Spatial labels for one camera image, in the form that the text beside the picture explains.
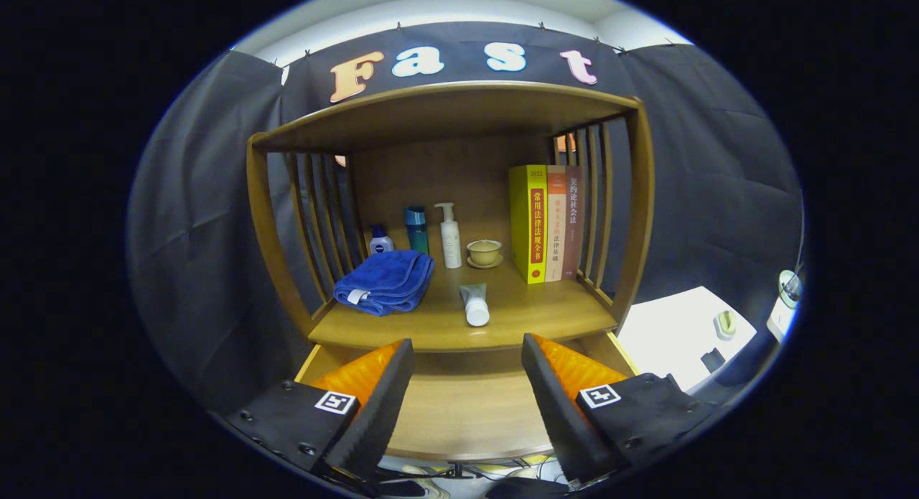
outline shelf bottom board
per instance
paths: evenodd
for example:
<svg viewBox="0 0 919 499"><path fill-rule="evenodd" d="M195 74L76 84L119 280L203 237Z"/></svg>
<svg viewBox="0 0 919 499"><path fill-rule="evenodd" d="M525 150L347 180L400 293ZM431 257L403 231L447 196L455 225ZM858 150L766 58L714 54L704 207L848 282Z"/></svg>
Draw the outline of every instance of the shelf bottom board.
<svg viewBox="0 0 919 499"><path fill-rule="evenodd" d="M482 282L491 319L488 325L473 328L466 323L459 287ZM413 312L377 317L334 303L309 334L309 341L372 350L408 338L416 352L488 350L519 346L525 332L572 339L616 324L580 282L527 284L505 257L493 269L434 268L424 298Z"/></svg>
<svg viewBox="0 0 919 499"><path fill-rule="evenodd" d="M450 404L462 402L462 407ZM444 404L432 414L433 404ZM414 375L386 453L418 460L482 461L551 450L523 371Z"/></svg>

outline brown book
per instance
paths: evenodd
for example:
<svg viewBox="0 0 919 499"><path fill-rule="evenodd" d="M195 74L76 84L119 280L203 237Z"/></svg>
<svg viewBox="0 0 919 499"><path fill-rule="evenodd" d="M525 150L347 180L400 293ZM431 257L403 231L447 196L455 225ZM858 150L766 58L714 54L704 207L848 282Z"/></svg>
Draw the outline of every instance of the brown book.
<svg viewBox="0 0 919 499"><path fill-rule="evenodd" d="M565 257L565 226L568 224L568 207L565 197L568 184L564 165L546 167L546 281L561 280Z"/></svg>
<svg viewBox="0 0 919 499"><path fill-rule="evenodd" d="M584 171L577 165L565 168L565 202L568 214L565 224L565 257L561 264L561 279L577 279L581 266L581 244L584 242Z"/></svg>

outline teal bottle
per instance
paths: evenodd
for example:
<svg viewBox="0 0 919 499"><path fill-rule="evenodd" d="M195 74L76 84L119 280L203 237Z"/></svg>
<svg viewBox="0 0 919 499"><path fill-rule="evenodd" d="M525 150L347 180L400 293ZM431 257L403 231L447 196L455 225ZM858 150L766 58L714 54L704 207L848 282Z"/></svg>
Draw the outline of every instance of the teal bottle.
<svg viewBox="0 0 919 499"><path fill-rule="evenodd" d="M405 232L409 247L427 253L427 224L424 223L424 207L405 207Z"/></svg>

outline black curtain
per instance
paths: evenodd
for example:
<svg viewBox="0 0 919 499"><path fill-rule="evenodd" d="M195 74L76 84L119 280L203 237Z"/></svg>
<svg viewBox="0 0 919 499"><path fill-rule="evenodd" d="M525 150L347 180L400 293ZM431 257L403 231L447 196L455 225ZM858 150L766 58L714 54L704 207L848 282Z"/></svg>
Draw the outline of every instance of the black curtain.
<svg viewBox="0 0 919 499"><path fill-rule="evenodd" d="M205 68L154 130L129 202L138 311L165 365L219 413L307 355L267 274L246 191L246 140L279 125L280 73L234 51Z"/></svg>
<svg viewBox="0 0 919 499"><path fill-rule="evenodd" d="M646 105L656 198L636 302L705 286L765 329L801 244L801 185L767 114L695 45L620 55Z"/></svg>

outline drawer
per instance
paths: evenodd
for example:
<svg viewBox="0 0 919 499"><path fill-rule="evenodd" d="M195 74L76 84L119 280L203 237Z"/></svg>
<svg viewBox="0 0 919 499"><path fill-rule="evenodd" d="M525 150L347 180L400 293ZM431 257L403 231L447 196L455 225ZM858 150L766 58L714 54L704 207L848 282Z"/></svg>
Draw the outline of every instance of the drawer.
<svg viewBox="0 0 919 499"><path fill-rule="evenodd" d="M611 332L561 343L629 377L639 373ZM296 382L309 384L367 352L315 345ZM551 450L519 348L416 352L414 359L387 455L485 461Z"/></svg>

